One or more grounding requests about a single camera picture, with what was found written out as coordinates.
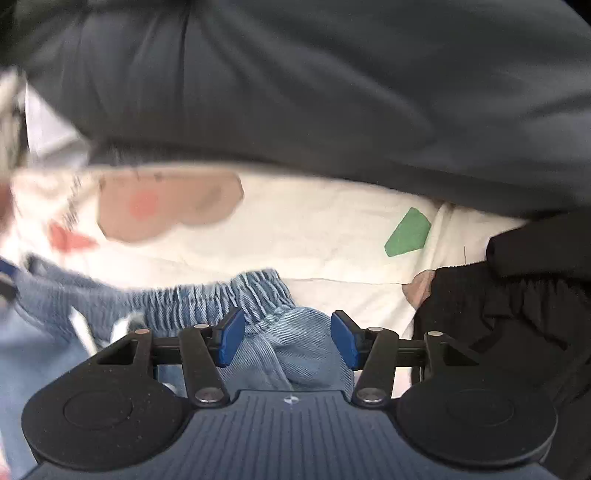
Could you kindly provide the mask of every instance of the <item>denim fabric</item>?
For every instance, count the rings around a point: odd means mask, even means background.
[[[244,389],[350,394],[353,388],[352,373],[330,338],[329,318],[295,307],[273,270],[228,283],[122,291],[31,257],[15,283],[16,302],[0,312],[0,432],[13,479],[35,466],[20,428],[25,403],[88,357],[69,321],[71,308],[86,318],[97,343],[106,343],[113,324],[132,312],[142,313],[155,335],[174,336],[196,323],[215,325],[238,306],[246,334],[232,365],[219,370],[231,395]],[[184,392],[180,367],[162,368],[158,379]]]

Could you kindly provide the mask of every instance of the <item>round black pad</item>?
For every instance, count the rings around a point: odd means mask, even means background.
[[[162,451],[179,431],[181,400],[156,380],[119,365],[73,372],[25,406],[22,431],[37,457],[74,470],[113,470]]]
[[[505,468],[540,460],[556,431],[546,395],[483,368],[454,369],[410,388],[397,423],[429,456],[467,468]]]

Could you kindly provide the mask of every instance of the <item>elastic waistband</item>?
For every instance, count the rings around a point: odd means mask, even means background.
[[[142,313],[156,335],[174,336],[197,323],[215,325],[235,306],[244,310],[250,329],[277,309],[294,307],[275,270],[242,273],[227,283],[120,290],[32,255],[15,284],[15,307],[38,327],[68,338],[74,335],[72,308],[84,315],[98,339],[108,340],[113,324],[132,312]]]

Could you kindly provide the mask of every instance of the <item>red print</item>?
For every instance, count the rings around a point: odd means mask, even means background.
[[[93,248],[97,245],[93,238],[66,230],[57,222],[49,224],[49,243],[51,247],[61,253],[67,254],[72,250]]]

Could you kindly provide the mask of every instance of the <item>pink shape print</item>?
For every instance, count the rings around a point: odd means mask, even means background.
[[[141,189],[129,199],[129,212],[138,220],[146,220],[158,210],[158,193],[154,189]]]
[[[70,232],[57,222],[50,222],[48,239],[52,248],[64,254],[68,254],[72,250],[84,250],[98,245],[93,238]]]

